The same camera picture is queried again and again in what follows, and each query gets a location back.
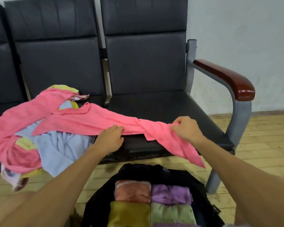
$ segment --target black chair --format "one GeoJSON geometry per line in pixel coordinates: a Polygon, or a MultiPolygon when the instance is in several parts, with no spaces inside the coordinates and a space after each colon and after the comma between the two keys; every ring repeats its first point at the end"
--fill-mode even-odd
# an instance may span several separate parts
{"type": "Polygon", "coordinates": [[[27,101],[15,45],[11,40],[3,7],[0,5],[0,116],[27,101]]]}
{"type": "MultiPolygon", "coordinates": [[[[236,72],[195,60],[196,40],[186,42],[187,0],[100,1],[112,90],[108,109],[165,123],[189,116],[208,139],[234,154],[250,118],[254,87],[236,72]],[[195,68],[225,85],[232,95],[234,112],[226,133],[190,95],[195,68]]],[[[167,151],[143,135],[125,136],[124,145],[115,152],[145,158],[160,153],[167,151]]],[[[215,192],[219,184],[212,171],[208,192],[215,192]]]]}
{"type": "Polygon", "coordinates": [[[54,84],[106,101],[94,0],[5,2],[32,98],[54,84]]]}

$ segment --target folded towel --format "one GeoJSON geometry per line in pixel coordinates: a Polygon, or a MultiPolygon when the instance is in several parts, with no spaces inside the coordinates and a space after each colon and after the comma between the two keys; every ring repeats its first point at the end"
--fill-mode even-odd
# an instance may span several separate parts
{"type": "Polygon", "coordinates": [[[196,219],[193,209],[187,204],[165,206],[151,203],[151,225],[155,223],[181,223],[195,225],[196,219]]]}
{"type": "Polygon", "coordinates": [[[107,227],[150,227],[150,208],[144,203],[111,202],[107,227]]]}
{"type": "Polygon", "coordinates": [[[188,204],[193,200],[188,187],[152,185],[151,201],[163,205],[188,204]]]}
{"type": "Polygon", "coordinates": [[[200,227],[199,225],[187,225],[187,224],[181,224],[181,223],[156,223],[152,227],[200,227]]]}
{"type": "Polygon", "coordinates": [[[151,202],[151,184],[144,181],[116,181],[115,200],[149,204],[151,202]]]}

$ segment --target brown wooden armrest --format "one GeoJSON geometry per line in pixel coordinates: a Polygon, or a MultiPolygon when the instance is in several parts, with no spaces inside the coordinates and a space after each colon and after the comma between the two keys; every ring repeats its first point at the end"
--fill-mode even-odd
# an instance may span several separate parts
{"type": "Polygon", "coordinates": [[[254,99],[254,86],[245,76],[202,59],[194,60],[193,64],[227,82],[237,101],[252,101],[254,99]]]}

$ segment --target person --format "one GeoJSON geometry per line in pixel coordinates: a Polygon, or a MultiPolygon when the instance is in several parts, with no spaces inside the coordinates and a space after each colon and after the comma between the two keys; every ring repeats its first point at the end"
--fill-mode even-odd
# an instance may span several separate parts
{"type": "MultiPolygon", "coordinates": [[[[197,122],[177,118],[171,129],[189,141],[219,175],[237,204],[235,225],[284,227],[284,179],[238,159],[208,140],[197,122]]],[[[118,150],[123,127],[103,130],[81,158],[37,192],[13,195],[0,207],[0,227],[64,226],[95,167],[118,150]]]]}

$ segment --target black leather backrest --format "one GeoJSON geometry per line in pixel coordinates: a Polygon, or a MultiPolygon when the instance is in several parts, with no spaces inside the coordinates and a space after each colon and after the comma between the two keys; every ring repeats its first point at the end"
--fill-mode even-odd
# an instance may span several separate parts
{"type": "Polygon", "coordinates": [[[5,2],[32,98],[53,84],[105,95],[94,5],[94,0],[5,2]]]}
{"type": "Polygon", "coordinates": [[[113,95],[183,90],[187,0],[100,0],[113,95]]]}
{"type": "Polygon", "coordinates": [[[26,100],[24,84],[12,55],[7,27],[0,5],[0,103],[22,102],[26,100]]]}

